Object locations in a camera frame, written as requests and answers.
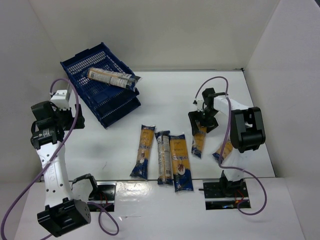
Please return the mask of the grasped blue yellow spaghetti bag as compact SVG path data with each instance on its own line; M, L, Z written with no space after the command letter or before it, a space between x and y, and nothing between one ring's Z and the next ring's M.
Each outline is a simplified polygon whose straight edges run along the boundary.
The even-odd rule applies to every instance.
M207 135L207 127L200 125L199 121L196 121L196 126L198 127L198 131L192 136L191 153L201 159Z

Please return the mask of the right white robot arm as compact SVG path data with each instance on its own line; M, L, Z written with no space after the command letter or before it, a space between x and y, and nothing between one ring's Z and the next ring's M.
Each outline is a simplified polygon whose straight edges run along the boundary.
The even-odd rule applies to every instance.
M213 154L222 168L219 191L232 196L244 184L245 164L253 151L266 141L262 112L259 107L249 107L230 99L225 92L215 92L207 88L202 92L202 100L194 100L196 110L188 117L192 135L209 133L218 127L216 114L227 116L227 127L221 147Z

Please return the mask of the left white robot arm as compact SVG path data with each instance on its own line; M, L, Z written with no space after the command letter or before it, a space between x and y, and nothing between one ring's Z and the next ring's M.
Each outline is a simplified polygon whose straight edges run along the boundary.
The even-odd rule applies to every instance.
M95 178L87 173L69 182L66 161L65 131L85 128L80 112L77 118L71 109L62 110L50 101L31 107L35 121L30 142L41 161L45 183L44 210L37 214L38 223L58 238L91 222L88 200L98 190Z

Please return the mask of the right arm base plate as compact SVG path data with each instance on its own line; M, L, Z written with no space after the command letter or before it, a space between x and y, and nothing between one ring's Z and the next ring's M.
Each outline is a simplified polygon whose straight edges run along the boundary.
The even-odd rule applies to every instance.
M250 199L246 182L227 181L225 177L213 180L204 180L199 191L204 193L206 210L250 209Z

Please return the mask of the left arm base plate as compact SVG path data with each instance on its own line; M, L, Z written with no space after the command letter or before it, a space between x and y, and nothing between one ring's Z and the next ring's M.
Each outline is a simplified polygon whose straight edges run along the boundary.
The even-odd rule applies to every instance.
M117 183L115 181L98 181L97 191L92 192L89 195L88 201L96 203L105 208L108 212L114 212L116 186Z

